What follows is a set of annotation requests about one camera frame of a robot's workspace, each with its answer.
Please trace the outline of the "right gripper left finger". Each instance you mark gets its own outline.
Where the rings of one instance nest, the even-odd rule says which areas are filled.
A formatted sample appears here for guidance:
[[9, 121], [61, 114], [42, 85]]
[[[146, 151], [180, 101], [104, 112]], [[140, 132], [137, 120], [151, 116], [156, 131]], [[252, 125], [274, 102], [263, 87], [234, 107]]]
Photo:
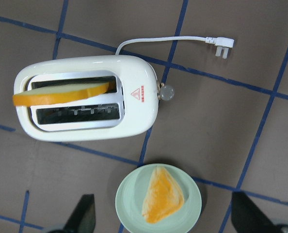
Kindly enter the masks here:
[[82, 195], [67, 222], [61, 227], [47, 230], [48, 233], [93, 233], [96, 227], [94, 194]]

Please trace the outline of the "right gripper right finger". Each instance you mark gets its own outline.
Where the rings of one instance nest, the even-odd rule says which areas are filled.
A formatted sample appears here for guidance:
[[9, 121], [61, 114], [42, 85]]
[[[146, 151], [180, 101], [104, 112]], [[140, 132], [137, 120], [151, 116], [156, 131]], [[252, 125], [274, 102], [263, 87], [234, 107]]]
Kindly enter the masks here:
[[288, 233], [288, 224], [273, 224], [244, 192], [232, 193], [231, 222], [238, 233]]

